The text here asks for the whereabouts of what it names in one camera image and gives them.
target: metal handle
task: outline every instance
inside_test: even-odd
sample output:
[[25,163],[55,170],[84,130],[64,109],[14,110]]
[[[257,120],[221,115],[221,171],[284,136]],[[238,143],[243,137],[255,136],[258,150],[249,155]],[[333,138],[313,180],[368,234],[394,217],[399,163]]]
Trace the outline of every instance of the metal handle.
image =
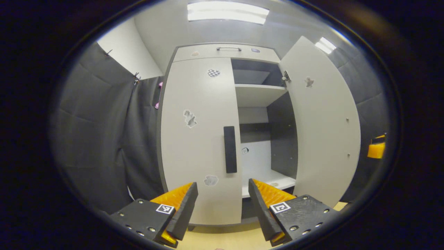
[[242,51],[239,47],[217,47],[216,50],[221,50],[222,48],[237,48],[239,51]]
[[234,126],[223,127],[225,141],[225,165],[226,173],[237,173],[238,165],[236,160],[236,138],[234,136]]

